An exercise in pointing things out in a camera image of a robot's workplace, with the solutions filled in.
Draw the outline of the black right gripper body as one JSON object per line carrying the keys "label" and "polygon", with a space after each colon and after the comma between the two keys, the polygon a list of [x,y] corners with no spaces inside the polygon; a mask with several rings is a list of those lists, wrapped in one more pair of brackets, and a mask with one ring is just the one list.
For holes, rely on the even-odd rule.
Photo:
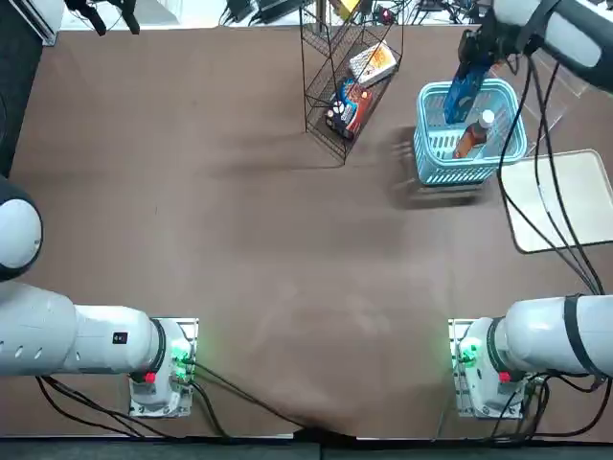
{"label": "black right gripper body", "polygon": [[499,58],[500,27],[483,23],[478,29],[465,29],[458,45],[459,73],[486,73]]}

